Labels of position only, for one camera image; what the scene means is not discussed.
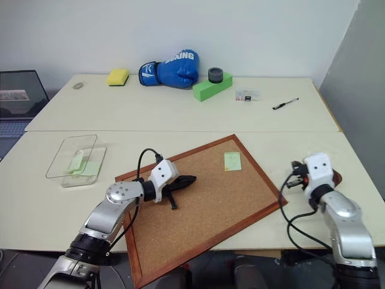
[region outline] cork board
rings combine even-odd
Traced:
[[[242,170],[224,171],[225,152],[240,152]],[[197,180],[173,193],[176,210],[171,210],[166,198],[158,204],[141,204],[126,234],[135,288],[147,285],[279,208],[278,189],[236,135],[168,159],[181,175],[194,175]],[[141,168],[141,177],[147,179],[154,166]],[[135,174],[132,171],[115,180],[130,181]],[[132,214],[127,214],[125,226]]]

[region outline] clear plastic tray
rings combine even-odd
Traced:
[[[62,187],[93,184],[99,174],[106,147],[97,135],[81,135],[63,140],[46,177]]]

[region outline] table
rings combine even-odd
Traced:
[[[109,87],[106,75],[75,75],[27,131],[338,131],[309,78],[234,78],[233,86],[199,102],[193,91],[144,87],[132,75]],[[73,85],[83,82],[83,88]],[[258,102],[235,101],[237,87],[260,91]],[[300,98],[277,111],[272,107]]]
[[[69,136],[97,134],[107,151],[97,182],[61,188],[46,171],[62,140]],[[0,163],[0,247],[23,250],[64,251],[92,209],[103,199],[114,177],[136,169],[143,148],[153,147],[165,157],[179,154],[229,135],[226,132],[27,132]],[[291,172],[292,160],[312,152],[327,153],[343,176],[338,186],[363,210],[363,221],[376,246],[385,245],[385,204],[370,177],[341,132],[237,132],[236,135],[279,187]],[[154,161],[145,155],[143,165]],[[285,191],[289,216],[310,211],[300,188]],[[320,214],[299,220],[298,227],[329,243],[328,229]],[[293,233],[304,247],[318,244]],[[293,248],[279,211],[258,221],[213,249]],[[121,240],[115,251],[126,251]]]

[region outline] blue boxing glove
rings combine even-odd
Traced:
[[[139,69],[142,85],[164,84],[185,89],[198,81],[199,56],[190,49],[184,49],[164,62],[149,62]]]

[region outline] black pen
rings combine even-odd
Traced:
[[[282,106],[284,106],[284,105],[286,105],[286,104],[289,104],[289,103],[291,103],[291,102],[293,102],[293,101],[297,101],[297,100],[299,100],[300,98],[294,98],[294,99],[292,99],[291,101],[288,101],[288,102],[284,102],[284,103],[282,103],[282,104],[278,104],[278,105],[276,105],[275,107],[273,107],[273,110],[277,110],[278,108],[281,108]]]

